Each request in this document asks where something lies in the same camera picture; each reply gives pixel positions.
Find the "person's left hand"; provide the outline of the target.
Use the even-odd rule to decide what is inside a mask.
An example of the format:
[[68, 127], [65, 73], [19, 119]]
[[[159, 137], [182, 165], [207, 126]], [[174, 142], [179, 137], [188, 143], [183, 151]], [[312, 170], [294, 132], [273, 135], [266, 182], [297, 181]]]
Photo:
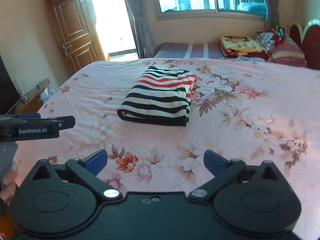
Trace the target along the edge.
[[17, 178], [17, 176], [18, 176], [18, 167], [16, 162], [13, 160], [11, 168], [5, 172], [2, 178], [4, 187], [3, 189], [1, 189], [1, 200], [3, 200], [6, 206], [10, 206], [12, 198], [15, 195], [15, 192], [17, 189], [15, 179]]

